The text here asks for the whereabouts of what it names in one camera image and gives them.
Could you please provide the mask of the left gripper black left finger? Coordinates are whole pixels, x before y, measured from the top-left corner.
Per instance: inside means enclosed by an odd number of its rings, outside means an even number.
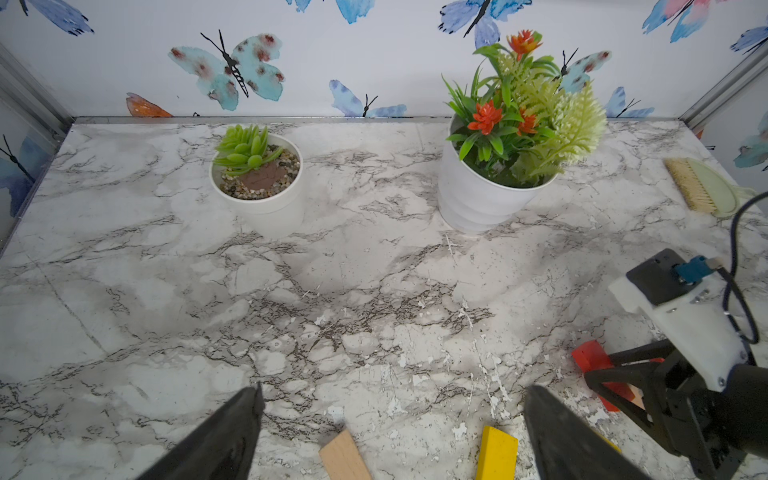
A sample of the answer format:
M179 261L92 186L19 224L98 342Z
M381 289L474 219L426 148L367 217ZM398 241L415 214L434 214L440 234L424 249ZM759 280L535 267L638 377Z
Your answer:
M246 480L264 410L260 384L240 390L138 479Z

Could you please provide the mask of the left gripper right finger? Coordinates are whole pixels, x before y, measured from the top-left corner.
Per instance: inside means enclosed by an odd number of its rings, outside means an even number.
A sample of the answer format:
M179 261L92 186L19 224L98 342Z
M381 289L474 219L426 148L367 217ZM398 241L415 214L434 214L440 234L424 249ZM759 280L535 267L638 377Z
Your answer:
M524 419L542 479L648 477L542 386L526 389Z

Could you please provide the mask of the yellow block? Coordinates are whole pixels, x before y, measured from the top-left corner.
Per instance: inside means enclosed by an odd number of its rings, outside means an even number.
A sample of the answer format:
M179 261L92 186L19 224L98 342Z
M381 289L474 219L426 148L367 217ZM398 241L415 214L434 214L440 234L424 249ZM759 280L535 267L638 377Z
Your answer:
M514 480L519 441L491 426L483 429L476 480Z

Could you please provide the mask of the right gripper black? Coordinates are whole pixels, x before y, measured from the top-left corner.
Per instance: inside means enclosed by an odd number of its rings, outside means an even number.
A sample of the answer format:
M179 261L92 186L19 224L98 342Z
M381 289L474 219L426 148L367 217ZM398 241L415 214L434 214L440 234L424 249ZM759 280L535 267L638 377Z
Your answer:
M699 479L731 479L747 456L765 459L767 369L749 355L730 370L723 390L712 391L675 351L669 340L660 340L610 354L611 368L584 378L664 450L686 457ZM636 387L643 407L612 390L613 384Z

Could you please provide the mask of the natural wood block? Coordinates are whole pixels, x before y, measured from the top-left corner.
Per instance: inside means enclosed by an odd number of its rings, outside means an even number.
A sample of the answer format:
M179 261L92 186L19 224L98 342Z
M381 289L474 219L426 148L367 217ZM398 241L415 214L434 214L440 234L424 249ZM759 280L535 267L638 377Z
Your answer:
M343 430L323 446L319 455L330 480L372 480L348 430Z

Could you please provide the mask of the red block short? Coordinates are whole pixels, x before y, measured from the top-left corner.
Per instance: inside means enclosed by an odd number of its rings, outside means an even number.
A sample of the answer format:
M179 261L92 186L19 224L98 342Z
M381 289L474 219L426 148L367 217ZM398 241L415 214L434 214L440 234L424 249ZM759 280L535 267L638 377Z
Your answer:
M597 340L591 340L578 346L571 352L571 356L586 378L586 374L592 371L613 369L637 362L661 363L669 355L670 349L672 349L672 344L669 340L665 339L633 349L608 354ZM608 382L603 384L603 386L623 400L639 405L635 401L635 391L629 384ZM605 398L604 395L598 395L606 410L609 412L618 412L620 410Z

